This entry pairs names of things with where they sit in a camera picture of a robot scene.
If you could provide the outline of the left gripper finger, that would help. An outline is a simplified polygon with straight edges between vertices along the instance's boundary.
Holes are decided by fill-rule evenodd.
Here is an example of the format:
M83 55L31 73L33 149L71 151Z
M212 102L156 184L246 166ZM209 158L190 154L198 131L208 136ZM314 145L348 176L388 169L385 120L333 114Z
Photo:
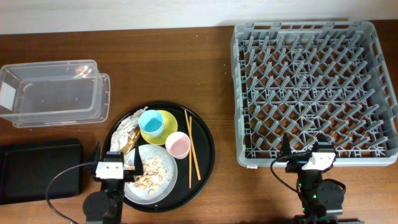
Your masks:
M89 158L86 160L87 165L85 166L85 170L93 170L96 168L96 164L100 160L101 155L101 143L98 142L94 148L94 151L91 153Z
M139 154L139 144L136 143L134 146L134 175L143 175L144 168L142 164L142 159Z

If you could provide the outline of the white gold wrapper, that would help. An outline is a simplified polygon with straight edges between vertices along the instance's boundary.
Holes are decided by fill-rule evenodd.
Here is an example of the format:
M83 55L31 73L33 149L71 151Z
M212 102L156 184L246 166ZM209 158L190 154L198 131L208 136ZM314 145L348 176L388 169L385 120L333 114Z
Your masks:
M132 149L141 136L139 118L146 110L147 107L139 109L121 121L111 136L110 151L126 155Z

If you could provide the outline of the blue cup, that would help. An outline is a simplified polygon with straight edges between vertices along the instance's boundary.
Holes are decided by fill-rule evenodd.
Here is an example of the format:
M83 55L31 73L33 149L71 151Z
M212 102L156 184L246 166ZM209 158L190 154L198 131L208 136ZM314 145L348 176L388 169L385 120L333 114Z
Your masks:
M160 136L164 131L163 116L157 110L148 110L139 117L140 129L152 137Z

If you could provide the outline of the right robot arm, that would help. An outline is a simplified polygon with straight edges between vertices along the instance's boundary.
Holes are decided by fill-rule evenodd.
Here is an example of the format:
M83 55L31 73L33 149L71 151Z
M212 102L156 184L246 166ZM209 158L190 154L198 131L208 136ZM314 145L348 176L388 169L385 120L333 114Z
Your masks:
M283 135L280 156L271 162L286 163L286 173L297 174L295 187L282 182L293 190L302 203L302 215L294 216L294 223L361 223L360 220L340 220L346 186L334 179L324 179L322 174L333 168L335 148L323 134L317 136L309 151L293 153L287 134Z

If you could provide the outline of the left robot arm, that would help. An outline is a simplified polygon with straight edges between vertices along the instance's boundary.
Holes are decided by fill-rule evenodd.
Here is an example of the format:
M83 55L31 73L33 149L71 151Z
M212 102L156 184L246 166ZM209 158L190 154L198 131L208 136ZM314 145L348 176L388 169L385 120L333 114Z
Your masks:
M92 178L101 184L97 192L87 196L83 202L83 213L87 223L121 223L125 184L135 182L136 177L144 174L144 168L139 146L134 145L133 170L124 168L124 154L122 152L106 152L101 155L101 143L88 159L88 167Z

